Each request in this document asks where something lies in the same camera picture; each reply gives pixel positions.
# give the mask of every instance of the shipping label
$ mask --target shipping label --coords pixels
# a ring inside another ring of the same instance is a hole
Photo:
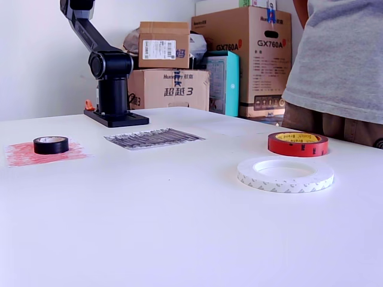
[[[175,40],[143,40],[142,59],[144,60],[175,60]]]

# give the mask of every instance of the tape roll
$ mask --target tape roll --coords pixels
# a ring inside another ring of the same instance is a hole
[[[273,133],[269,151],[289,157],[321,157],[329,151],[329,139],[309,133]]]
[[[312,193],[334,181],[334,171],[324,163],[294,157],[264,157],[238,165],[238,179],[249,187],[274,193]]]
[[[46,136],[34,140],[36,154],[62,154],[69,151],[69,140],[63,136]]]

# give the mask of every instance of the gray t-shirt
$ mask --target gray t-shirt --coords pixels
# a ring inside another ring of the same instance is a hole
[[[383,124],[383,0],[309,0],[310,18],[283,98]]]

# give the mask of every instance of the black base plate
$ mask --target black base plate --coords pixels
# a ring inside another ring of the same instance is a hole
[[[100,124],[103,124],[106,127],[130,127],[130,126],[142,126],[149,124],[150,120],[147,117],[142,115],[136,115],[133,113],[128,113],[122,117],[109,117],[105,115],[99,115],[93,111],[84,110],[84,115],[98,121]]]

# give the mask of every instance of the paper with black lines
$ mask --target paper with black lines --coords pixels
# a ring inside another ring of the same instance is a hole
[[[204,141],[196,135],[184,133],[174,129],[151,130],[147,132],[125,133],[115,136],[104,136],[104,138],[116,145],[131,151],[144,148],[155,148],[158,146],[179,145],[186,142]]]

